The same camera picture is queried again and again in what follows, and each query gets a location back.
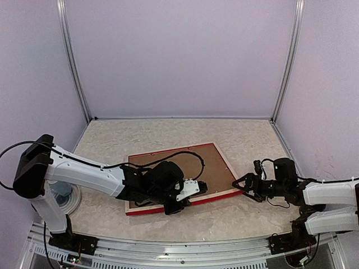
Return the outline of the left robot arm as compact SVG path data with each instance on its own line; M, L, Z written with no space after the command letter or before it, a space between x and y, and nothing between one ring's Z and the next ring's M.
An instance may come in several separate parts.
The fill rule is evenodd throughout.
M72 231L70 217L53 197L49 182L65 182L106 193L116 199L138 205L163 205L166 215L175 214L189 205L188 198L199 193L196 180L186 180L182 170L171 161L160 161L153 168L127 164L106 166L70 155L53 144L53 137L43 135L31 141L21 155L13 190L27 198L47 224L49 244L73 252L85 253L86 245L94 251L97 239Z

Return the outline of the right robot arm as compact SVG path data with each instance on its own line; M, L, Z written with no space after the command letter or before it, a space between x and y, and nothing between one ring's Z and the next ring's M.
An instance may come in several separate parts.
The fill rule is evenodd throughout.
M329 182L301 178L293 160L283 157L271 163L274 179L268 180L262 161L255 160L255 171L232 186L256 202L282 197L299 207L300 216L292 221L292 231L269 238L272 252L314 245L322 233L358 230L358 178Z

